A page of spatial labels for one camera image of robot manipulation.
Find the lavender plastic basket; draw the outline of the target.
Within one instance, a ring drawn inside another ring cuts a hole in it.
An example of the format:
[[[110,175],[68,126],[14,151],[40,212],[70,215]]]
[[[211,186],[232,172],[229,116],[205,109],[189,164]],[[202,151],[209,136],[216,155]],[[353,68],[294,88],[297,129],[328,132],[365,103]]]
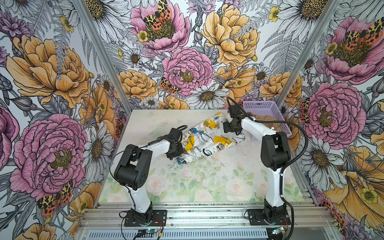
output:
[[[277,107],[274,101],[244,101],[243,109],[247,113],[253,113],[262,116],[273,116],[278,121],[285,121],[283,115],[281,114],[279,108]],[[280,124],[280,129],[281,130],[277,132],[284,132],[286,133],[287,137],[290,137],[292,135],[290,125]],[[251,141],[260,141],[250,133],[247,133],[247,137],[249,137]]]

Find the printed white blue yellow shorts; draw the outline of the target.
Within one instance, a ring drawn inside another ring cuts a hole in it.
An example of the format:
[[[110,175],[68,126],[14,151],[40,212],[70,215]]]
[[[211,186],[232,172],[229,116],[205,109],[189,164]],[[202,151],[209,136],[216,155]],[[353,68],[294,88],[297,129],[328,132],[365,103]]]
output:
[[[179,165],[194,163],[245,141],[242,133],[225,133],[223,123],[228,119],[217,113],[187,130],[182,136],[184,152],[176,158]]]

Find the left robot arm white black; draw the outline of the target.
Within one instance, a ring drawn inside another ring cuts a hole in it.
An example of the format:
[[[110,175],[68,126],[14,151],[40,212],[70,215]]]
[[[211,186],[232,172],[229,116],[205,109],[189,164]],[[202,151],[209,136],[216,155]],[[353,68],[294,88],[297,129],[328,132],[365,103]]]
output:
[[[153,203],[150,201],[145,190],[145,183],[149,177],[151,162],[160,155],[166,155],[172,160],[183,152],[182,136],[187,125],[172,128],[167,135],[158,137],[156,140],[143,147],[127,145],[120,152],[119,160],[112,164],[111,174],[116,182],[127,188],[133,202],[133,206],[126,215],[126,227],[149,226],[152,221],[158,222],[159,226],[164,223],[156,217],[153,212]]]

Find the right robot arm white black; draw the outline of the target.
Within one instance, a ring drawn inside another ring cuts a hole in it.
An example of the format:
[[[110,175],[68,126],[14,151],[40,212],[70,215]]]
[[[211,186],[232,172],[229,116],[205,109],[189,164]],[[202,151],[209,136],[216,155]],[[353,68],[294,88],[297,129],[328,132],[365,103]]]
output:
[[[223,123],[225,133],[239,135],[243,130],[261,142],[261,161],[268,168],[268,187],[262,211],[263,219],[268,224],[291,220],[288,216],[287,204],[284,202],[284,166],[291,159],[288,137],[284,132],[269,129],[257,122],[239,106],[229,107],[230,122]]]

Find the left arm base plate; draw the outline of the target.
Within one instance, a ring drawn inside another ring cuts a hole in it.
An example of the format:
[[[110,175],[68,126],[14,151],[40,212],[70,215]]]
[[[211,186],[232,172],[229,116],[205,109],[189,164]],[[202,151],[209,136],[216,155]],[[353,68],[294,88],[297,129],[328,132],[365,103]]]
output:
[[[167,210],[153,210],[143,214],[131,209],[124,217],[124,227],[164,227],[166,222]]]

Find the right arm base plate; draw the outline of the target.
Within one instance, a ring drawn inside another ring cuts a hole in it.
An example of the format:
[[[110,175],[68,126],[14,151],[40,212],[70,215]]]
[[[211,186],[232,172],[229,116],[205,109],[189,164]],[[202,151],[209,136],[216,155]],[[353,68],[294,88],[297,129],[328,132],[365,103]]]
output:
[[[251,226],[261,225],[290,225],[291,219],[287,210],[283,210],[282,213],[274,214],[270,210],[262,209],[249,209],[247,215]]]

